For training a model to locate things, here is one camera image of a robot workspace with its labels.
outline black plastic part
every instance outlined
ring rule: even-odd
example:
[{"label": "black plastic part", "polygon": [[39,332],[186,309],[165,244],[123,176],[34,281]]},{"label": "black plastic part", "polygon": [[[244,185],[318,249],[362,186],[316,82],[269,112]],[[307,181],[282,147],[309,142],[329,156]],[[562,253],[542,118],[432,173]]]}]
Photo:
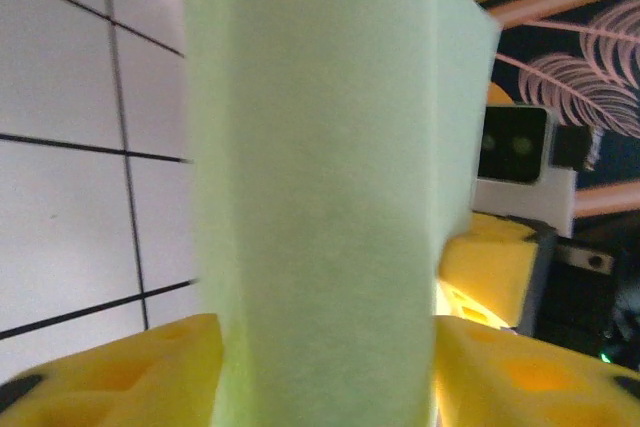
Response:
[{"label": "black plastic part", "polygon": [[613,323],[619,275],[626,268],[626,257],[622,252],[572,239],[560,238],[558,244],[612,256],[612,272],[603,275],[554,259],[533,337],[599,357]]},{"label": "black plastic part", "polygon": [[627,394],[632,395],[636,400],[640,401],[640,380],[618,375],[613,378],[613,381],[618,387],[624,389]]},{"label": "black plastic part", "polygon": [[[520,184],[542,173],[548,112],[541,107],[488,105],[484,116],[478,177]],[[524,142],[523,148],[516,148]]]},{"label": "black plastic part", "polygon": [[0,415],[31,392],[44,379],[44,375],[31,374],[0,385]]},{"label": "black plastic part", "polygon": [[531,227],[535,230],[531,240],[538,244],[536,258],[529,279],[529,287],[522,306],[520,324],[514,329],[518,334],[531,337],[535,330],[538,311],[542,303],[542,296],[547,285],[549,266],[553,259],[553,251],[558,238],[556,230],[548,224],[520,217],[508,217],[513,222]]},{"label": "black plastic part", "polygon": [[551,165],[581,172],[591,149],[591,129],[559,125],[553,137]]},{"label": "black plastic part", "polygon": [[640,210],[576,219],[574,238],[619,252],[613,322],[603,353],[615,364],[640,370]]}]

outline hole in yellow foam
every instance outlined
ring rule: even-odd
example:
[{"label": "hole in yellow foam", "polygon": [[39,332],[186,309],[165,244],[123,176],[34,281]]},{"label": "hole in yellow foam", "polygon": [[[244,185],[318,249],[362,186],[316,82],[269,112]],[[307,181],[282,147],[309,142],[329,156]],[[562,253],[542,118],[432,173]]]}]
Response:
[{"label": "hole in yellow foam", "polygon": [[453,293],[453,296],[456,298],[456,300],[460,300],[462,302],[467,300],[467,297],[462,295],[460,292],[456,292],[455,290],[451,291]]},{"label": "hole in yellow foam", "polygon": [[587,403],[558,404],[545,409],[548,425],[554,427],[631,427],[612,406]]},{"label": "hole in yellow foam", "polygon": [[516,387],[530,392],[574,390],[581,386],[580,379],[565,367],[545,359],[512,359],[502,366]]},{"label": "hole in yellow foam", "polygon": [[478,322],[480,324],[488,325],[490,323],[489,318],[486,315],[470,307],[462,306],[462,315],[464,315],[467,319],[473,320],[474,322]]}]

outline palm leaf print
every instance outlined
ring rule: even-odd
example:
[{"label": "palm leaf print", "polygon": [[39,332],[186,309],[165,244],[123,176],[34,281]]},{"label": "palm leaf print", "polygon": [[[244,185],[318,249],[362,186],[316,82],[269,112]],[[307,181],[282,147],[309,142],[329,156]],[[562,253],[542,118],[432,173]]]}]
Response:
[{"label": "palm leaf print", "polygon": [[640,69],[640,0],[621,2],[586,26],[552,20],[526,25],[578,32],[584,58],[601,80],[640,88],[636,78]]},{"label": "palm leaf print", "polygon": [[604,82],[585,59],[563,53],[544,55],[529,64],[500,53],[496,59],[520,69],[518,87],[524,102],[556,108],[563,123],[640,138],[635,94]]}]

